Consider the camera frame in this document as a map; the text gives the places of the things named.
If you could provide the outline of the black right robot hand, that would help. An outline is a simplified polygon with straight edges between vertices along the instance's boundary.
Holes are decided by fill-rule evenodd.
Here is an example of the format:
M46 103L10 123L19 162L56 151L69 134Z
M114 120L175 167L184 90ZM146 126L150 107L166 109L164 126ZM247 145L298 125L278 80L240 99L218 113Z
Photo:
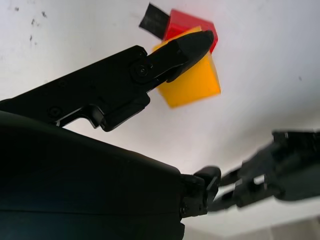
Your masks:
M209 51L210 30L152 54L133 46L0 103L0 237L181 240L181 220L274 197L320 194L320 134L274 131L241 167L182 174L168 164L65 129L79 118L112 131Z

